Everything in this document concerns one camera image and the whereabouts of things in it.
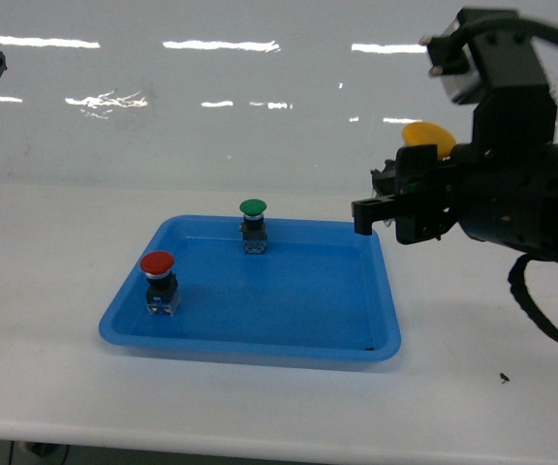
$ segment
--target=robotic arm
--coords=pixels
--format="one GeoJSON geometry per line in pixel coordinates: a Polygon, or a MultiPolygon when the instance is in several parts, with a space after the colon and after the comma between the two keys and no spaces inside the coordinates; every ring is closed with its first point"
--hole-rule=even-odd
{"type": "Polygon", "coordinates": [[[443,155],[400,148],[372,171],[378,197],[353,202],[357,233],[395,219],[397,240],[412,244],[459,223],[473,239],[558,262],[557,107],[532,36],[558,45],[558,29],[515,11],[463,9],[445,36],[421,40],[450,99],[478,104],[473,140],[443,155]]]}

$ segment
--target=wall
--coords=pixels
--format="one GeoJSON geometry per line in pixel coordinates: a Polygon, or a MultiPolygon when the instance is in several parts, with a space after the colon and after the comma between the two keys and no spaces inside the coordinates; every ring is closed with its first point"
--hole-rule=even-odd
{"type": "MultiPolygon", "coordinates": [[[[404,120],[466,141],[472,108],[448,101],[424,53],[353,45],[414,45],[464,3],[0,0],[0,182],[367,195],[404,120]],[[268,51],[164,46],[190,40],[268,51]]],[[[558,2],[470,3],[558,22],[558,2]]],[[[540,54],[558,100],[558,49],[540,54]]]]}

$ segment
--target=yellow object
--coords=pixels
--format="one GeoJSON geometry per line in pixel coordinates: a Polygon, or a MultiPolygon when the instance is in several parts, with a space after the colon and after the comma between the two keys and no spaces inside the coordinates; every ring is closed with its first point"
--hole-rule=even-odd
{"type": "Polygon", "coordinates": [[[455,146],[455,139],[450,132],[434,123],[418,121],[404,126],[402,139],[409,147],[434,144],[439,160],[447,158],[455,146]]]}

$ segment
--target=screw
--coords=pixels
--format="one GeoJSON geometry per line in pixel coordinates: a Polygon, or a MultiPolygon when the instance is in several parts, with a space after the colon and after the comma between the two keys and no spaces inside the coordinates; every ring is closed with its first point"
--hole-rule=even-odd
{"type": "Polygon", "coordinates": [[[437,78],[438,76],[442,76],[445,70],[442,66],[433,66],[430,68],[429,75],[431,78],[437,78]]]}

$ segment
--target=red button cap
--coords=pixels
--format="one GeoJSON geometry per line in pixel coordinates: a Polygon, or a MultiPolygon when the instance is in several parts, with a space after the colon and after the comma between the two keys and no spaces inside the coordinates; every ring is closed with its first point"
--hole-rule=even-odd
{"type": "Polygon", "coordinates": [[[139,263],[139,268],[146,274],[159,276],[167,273],[174,263],[175,259],[172,254],[159,250],[157,252],[150,252],[143,257],[139,263]]]}

